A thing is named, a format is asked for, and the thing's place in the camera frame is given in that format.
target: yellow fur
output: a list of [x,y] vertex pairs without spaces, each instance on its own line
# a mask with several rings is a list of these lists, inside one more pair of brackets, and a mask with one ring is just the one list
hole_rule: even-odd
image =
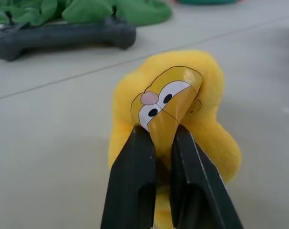
[[[216,120],[217,107],[224,88],[222,70],[209,54],[201,51],[175,51],[152,56],[120,81],[113,96],[109,167],[122,150],[132,128],[139,125],[131,114],[131,104],[134,99],[143,94],[159,75],[175,66],[193,69],[202,76],[197,96],[180,124],[191,132],[195,141],[215,163],[223,180],[228,182],[240,167],[241,152],[233,137]],[[167,150],[163,150],[163,154],[165,152],[166,154],[161,156],[162,151],[158,143],[155,143],[155,152],[156,157],[161,157],[165,164],[170,161],[170,153],[168,154]],[[155,222],[159,229],[173,228],[169,193],[157,195],[155,208]]]

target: white tile floor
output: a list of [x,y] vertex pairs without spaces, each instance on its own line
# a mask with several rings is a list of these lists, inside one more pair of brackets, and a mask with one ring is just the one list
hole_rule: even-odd
[[0,229],[97,229],[111,96],[154,53],[202,49],[227,80],[220,122],[243,150],[228,190],[246,229],[289,229],[289,0],[174,6],[134,47],[0,61]]

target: green fabric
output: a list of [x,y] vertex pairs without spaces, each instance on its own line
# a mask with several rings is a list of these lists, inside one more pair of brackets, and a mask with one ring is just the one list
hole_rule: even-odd
[[0,23],[9,22],[6,11],[15,23],[33,26],[59,18],[68,23],[102,21],[112,14],[113,5],[118,16],[136,26],[160,23],[172,15],[163,0],[0,0]]

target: stuffed animal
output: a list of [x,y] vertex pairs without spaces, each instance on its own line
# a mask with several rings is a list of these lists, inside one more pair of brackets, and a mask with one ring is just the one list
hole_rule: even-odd
[[172,229],[169,204],[171,149],[179,124],[219,170],[231,180],[241,163],[233,137],[217,122],[224,76],[217,62],[201,51],[157,54],[118,84],[113,96],[113,129],[109,144],[111,167],[135,125],[146,129],[155,147],[157,196],[155,223]]

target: tile grout line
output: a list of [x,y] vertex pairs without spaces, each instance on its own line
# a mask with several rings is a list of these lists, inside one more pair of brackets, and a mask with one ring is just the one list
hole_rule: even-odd
[[179,49],[182,49],[182,48],[187,48],[189,46],[194,46],[194,45],[197,45],[197,44],[202,44],[202,43],[205,43],[205,42],[214,41],[214,40],[217,40],[219,38],[227,37],[229,35],[239,34],[241,32],[249,31],[249,30],[252,30],[252,29],[255,29],[255,28],[259,28],[261,26],[265,26],[265,25],[268,25],[268,24],[272,24],[272,23],[275,23],[275,22],[278,22],[278,21],[282,21],[282,20],[285,20],[285,19],[288,19],[288,18],[289,18],[289,15],[281,17],[281,18],[277,18],[277,19],[274,19],[274,20],[271,20],[271,21],[262,22],[260,24],[250,25],[250,26],[247,26],[247,27],[244,27],[244,28],[241,28],[241,29],[236,29],[236,30],[233,30],[233,31],[230,31],[230,32],[227,32],[227,33],[223,33],[223,34],[216,35],[216,36],[213,36],[213,37],[210,37],[210,38],[207,38],[207,39],[203,39],[201,41],[197,41],[197,42],[193,42],[193,43],[189,43],[189,44],[185,44],[185,45],[181,45],[181,46],[176,46],[174,48],[162,50],[160,52],[156,52],[156,53],[152,53],[152,54],[149,54],[149,55],[141,56],[141,57],[138,57],[136,59],[132,59],[132,60],[128,60],[128,61],[112,64],[112,65],[109,65],[109,66],[106,66],[106,67],[103,67],[103,68],[99,68],[99,69],[92,70],[92,71],[89,71],[89,72],[86,72],[86,73],[81,73],[81,74],[78,74],[78,75],[74,75],[74,76],[71,76],[71,77],[68,77],[68,78],[65,78],[65,79],[61,79],[61,80],[57,80],[57,81],[54,81],[54,82],[42,84],[42,85],[39,85],[39,86],[36,86],[36,87],[32,87],[32,88],[29,88],[29,89],[26,89],[26,90],[23,90],[23,91],[11,93],[11,94],[8,94],[8,95],[3,95],[3,96],[0,96],[0,100],[1,99],[6,99],[6,98],[9,98],[9,97],[18,95],[18,94],[34,91],[36,89],[40,89],[40,88],[47,87],[47,86],[50,86],[50,85],[54,85],[54,84],[58,84],[58,83],[61,83],[61,82],[69,81],[69,80],[72,80],[72,79],[75,79],[75,78],[79,78],[79,77],[82,77],[82,76],[85,76],[85,75],[89,75],[89,74],[92,74],[92,73],[100,72],[100,71],[106,70],[108,68],[114,68],[116,66],[124,65],[124,64],[127,64],[127,63],[133,63],[133,62],[145,59],[147,57],[150,57],[150,56],[158,54],[158,53],[168,52],[168,51],[172,51],[172,50],[176,50],[176,49],[179,50]]

